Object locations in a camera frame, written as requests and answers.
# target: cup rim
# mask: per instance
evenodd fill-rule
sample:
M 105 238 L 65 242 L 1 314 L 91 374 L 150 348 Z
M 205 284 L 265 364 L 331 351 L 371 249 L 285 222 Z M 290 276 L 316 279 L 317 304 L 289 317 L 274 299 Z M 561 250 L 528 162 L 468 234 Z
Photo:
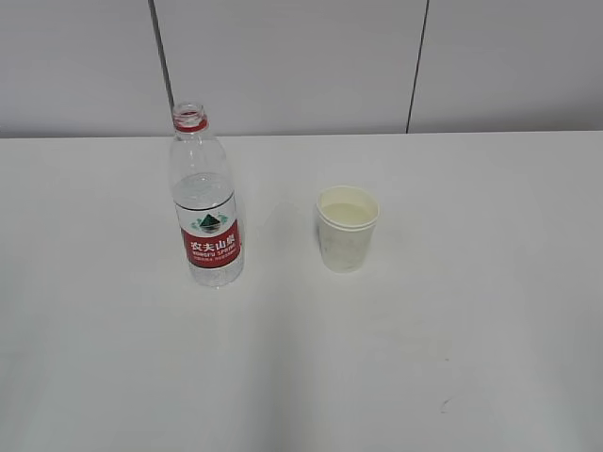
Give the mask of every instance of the cup rim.
M 324 214 L 324 212 L 322 212 L 322 209 L 320 208 L 320 200 L 322 199 L 322 196 L 327 191 L 333 190 L 335 188 L 351 188 L 352 190 L 360 191 L 360 192 L 364 193 L 365 195 L 367 195 L 373 202 L 375 202 L 375 205 L 377 206 L 377 214 L 375 214 L 375 217 L 372 218 L 370 221 L 367 221 L 366 223 L 362 223 L 362 224 L 358 224 L 358 225 L 354 225 L 354 226 L 350 226 L 349 224 L 346 224 L 346 223 L 340 223 L 338 221 L 333 221 L 332 219 L 328 218 Z M 379 215 L 381 214 L 381 206 L 379 205 L 379 202 L 377 201 L 377 199 L 372 194 L 370 194 L 368 191 L 361 188 L 360 186 L 346 186 L 346 185 L 329 186 L 329 187 L 323 189 L 318 194 L 316 208 L 318 211 L 318 215 L 325 223 L 329 224 L 330 226 L 335 227 L 336 229 L 338 229 L 340 231 L 348 231 L 348 232 L 359 232 L 359 231 L 363 231 L 363 230 L 371 228 L 372 226 L 375 225 L 375 223 L 377 222 L 377 219 L 379 218 Z

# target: bottle label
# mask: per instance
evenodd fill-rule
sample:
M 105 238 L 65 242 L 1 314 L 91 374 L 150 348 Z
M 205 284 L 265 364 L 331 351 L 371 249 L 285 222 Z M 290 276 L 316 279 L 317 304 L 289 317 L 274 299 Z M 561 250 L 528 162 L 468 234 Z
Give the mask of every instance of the bottle label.
M 188 260 L 201 268 L 218 268 L 233 262 L 241 252 L 235 195 L 204 210 L 176 204 Z

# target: mountain logo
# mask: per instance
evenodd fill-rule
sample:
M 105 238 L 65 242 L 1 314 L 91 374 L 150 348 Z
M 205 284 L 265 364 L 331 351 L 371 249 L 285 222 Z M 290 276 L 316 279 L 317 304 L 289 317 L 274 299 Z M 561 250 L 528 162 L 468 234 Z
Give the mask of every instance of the mountain logo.
M 226 221 L 228 221 L 228 217 L 221 213 L 218 213 L 218 218 L 207 214 L 204 219 L 197 218 L 196 221 L 190 223 L 190 227 L 206 234 L 215 234 Z

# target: wall seam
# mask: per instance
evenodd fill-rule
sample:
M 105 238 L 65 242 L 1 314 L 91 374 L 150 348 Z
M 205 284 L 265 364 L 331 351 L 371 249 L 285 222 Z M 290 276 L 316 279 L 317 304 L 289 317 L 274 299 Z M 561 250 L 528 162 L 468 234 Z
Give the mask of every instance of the wall seam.
M 425 42 L 425 30 L 427 29 L 427 16 L 428 16 L 429 12 L 430 12 L 430 0 L 426 0 L 425 15 L 423 16 L 423 28 L 421 29 L 421 39 L 419 41 L 418 53 L 416 55 L 415 79 L 413 80 L 413 92 L 411 94 L 411 103 L 408 106 L 408 117 L 406 118 L 406 130 L 404 132 L 406 134 L 408 134 L 408 131 L 411 126 L 411 118 L 413 117 L 413 107 L 415 106 L 416 83 L 418 80 L 419 69 L 421 66 L 421 57 L 423 55 L 423 43 Z
M 159 29 L 159 19 L 157 18 L 157 10 L 155 9 L 155 0 L 149 1 L 149 11 L 151 12 L 151 22 L 153 23 L 153 32 L 155 34 L 155 45 L 157 47 L 157 53 L 159 55 L 159 61 L 161 62 L 161 72 L 163 74 L 163 82 L 166 86 L 166 93 L 168 94 L 168 102 L 170 104 L 170 115 L 173 110 L 173 93 L 171 91 L 171 80 L 170 72 L 168 71 L 168 62 L 166 60 L 166 53 L 163 49 L 163 40 L 161 39 L 161 30 Z

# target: white wall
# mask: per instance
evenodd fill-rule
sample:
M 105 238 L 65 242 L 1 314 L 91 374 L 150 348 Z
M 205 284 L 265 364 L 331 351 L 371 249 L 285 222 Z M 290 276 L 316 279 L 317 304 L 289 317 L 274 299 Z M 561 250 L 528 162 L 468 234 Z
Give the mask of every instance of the white wall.
M 155 0 L 176 102 L 222 134 L 404 131 L 425 0 Z
M 155 0 L 222 134 L 403 132 L 426 0 Z M 603 129 L 603 3 L 432 0 L 411 132 Z M 171 133 L 147 2 L 4 0 L 0 137 Z
M 171 132 L 144 1 L 3 0 L 0 137 Z
M 603 2 L 432 0 L 411 132 L 603 128 Z

